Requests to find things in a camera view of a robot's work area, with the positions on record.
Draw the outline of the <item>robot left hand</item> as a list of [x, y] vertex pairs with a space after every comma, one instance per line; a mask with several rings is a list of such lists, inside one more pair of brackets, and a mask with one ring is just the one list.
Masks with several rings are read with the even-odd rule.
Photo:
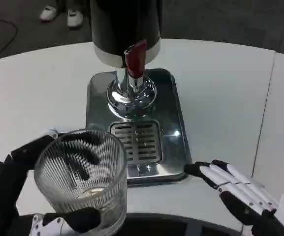
[[99, 159], [89, 150], [71, 147], [69, 141], [82, 141], [98, 146], [102, 140], [90, 132], [47, 133], [13, 150], [0, 161], [0, 236], [82, 236], [97, 229], [101, 215], [97, 209], [86, 207], [69, 213], [34, 213], [19, 215], [16, 202], [33, 170], [38, 157], [53, 141], [68, 154], [80, 154], [90, 164], [98, 165]]

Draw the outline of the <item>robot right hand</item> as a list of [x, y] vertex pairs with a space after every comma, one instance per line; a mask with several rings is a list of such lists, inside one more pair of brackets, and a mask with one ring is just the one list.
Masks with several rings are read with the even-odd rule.
[[186, 164], [187, 175], [204, 180], [219, 193], [228, 211], [254, 236], [284, 236], [284, 195], [277, 202], [263, 187], [220, 160]]

